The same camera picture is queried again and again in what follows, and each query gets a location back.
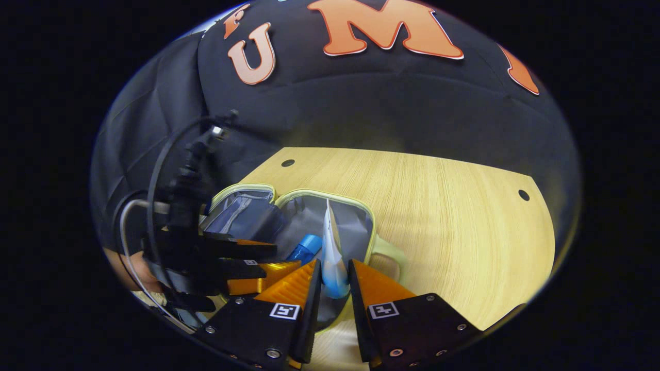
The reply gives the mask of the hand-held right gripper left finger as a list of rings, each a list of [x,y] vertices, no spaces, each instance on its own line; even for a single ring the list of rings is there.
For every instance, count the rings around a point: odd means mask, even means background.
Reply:
[[[254,297],[227,301],[193,337],[244,370],[300,370],[311,362],[321,294],[314,259]]]

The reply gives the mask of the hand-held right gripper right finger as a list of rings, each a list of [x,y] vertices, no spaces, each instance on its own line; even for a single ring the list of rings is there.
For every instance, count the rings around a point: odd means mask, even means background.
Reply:
[[[356,259],[349,281],[361,360],[370,370],[434,370],[483,335],[438,294],[415,294]]]

